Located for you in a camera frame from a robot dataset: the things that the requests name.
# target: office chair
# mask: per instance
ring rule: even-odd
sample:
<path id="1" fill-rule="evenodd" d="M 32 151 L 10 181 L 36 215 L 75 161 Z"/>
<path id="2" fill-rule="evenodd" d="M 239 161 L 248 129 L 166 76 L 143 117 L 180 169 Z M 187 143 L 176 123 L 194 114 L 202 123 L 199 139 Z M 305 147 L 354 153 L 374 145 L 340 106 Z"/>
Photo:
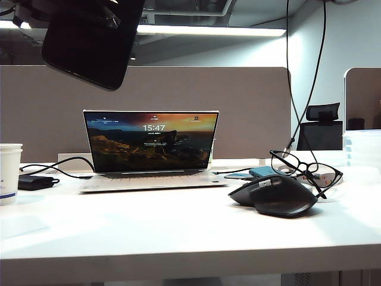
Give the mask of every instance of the office chair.
<path id="1" fill-rule="evenodd" d="M 301 123 L 297 150 L 342 150 L 343 121 L 335 121 L 339 105 L 308 106 L 306 118 L 311 122 Z"/>

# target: laptop lock screen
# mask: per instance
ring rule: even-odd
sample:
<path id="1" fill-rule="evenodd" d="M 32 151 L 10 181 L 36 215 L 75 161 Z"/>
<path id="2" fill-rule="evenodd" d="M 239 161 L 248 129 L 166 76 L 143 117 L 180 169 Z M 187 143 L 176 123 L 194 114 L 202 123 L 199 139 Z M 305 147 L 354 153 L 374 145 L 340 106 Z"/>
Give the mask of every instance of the laptop lock screen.
<path id="1" fill-rule="evenodd" d="M 206 169 L 218 111 L 84 111 L 97 173 Z"/>

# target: fluorescent light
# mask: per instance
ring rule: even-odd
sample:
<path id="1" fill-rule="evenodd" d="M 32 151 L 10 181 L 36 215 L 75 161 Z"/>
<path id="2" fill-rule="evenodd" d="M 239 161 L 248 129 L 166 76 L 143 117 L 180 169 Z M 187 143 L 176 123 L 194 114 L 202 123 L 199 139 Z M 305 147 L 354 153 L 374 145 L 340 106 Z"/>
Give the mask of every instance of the fluorescent light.
<path id="1" fill-rule="evenodd" d="M 12 23 L 12 21 L 0 21 L 0 28 L 1 29 L 18 29 L 18 27 Z M 21 24 L 22 29 L 31 29 L 28 23 L 23 22 Z"/>
<path id="2" fill-rule="evenodd" d="M 283 29 L 256 29 L 234 27 L 190 27 L 190 26 L 156 26 L 138 25 L 138 34 L 173 34 L 173 35 L 227 35 L 227 36 L 262 36 L 279 37 Z"/>

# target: computer mouse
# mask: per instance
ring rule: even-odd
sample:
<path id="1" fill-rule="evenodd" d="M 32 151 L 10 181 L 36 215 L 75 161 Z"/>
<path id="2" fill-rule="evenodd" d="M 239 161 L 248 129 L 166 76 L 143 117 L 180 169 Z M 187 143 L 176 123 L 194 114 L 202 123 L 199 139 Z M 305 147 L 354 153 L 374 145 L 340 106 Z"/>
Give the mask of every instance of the computer mouse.
<path id="1" fill-rule="evenodd" d="M 228 195 L 242 206 L 264 215 L 300 217 L 312 208 L 317 197 L 292 177 L 269 175 L 254 179 Z"/>

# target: black charger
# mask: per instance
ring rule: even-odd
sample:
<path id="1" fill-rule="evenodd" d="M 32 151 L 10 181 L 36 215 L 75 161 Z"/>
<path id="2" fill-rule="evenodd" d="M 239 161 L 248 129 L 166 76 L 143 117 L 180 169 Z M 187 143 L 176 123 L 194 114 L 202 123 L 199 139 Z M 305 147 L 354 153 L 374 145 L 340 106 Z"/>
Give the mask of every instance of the black charger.
<path id="1" fill-rule="evenodd" d="M 18 176 L 18 189 L 24 189 L 26 191 L 35 191 L 38 189 L 46 189 L 52 187 L 60 180 L 53 177 L 46 176 L 30 176 L 19 175 Z"/>

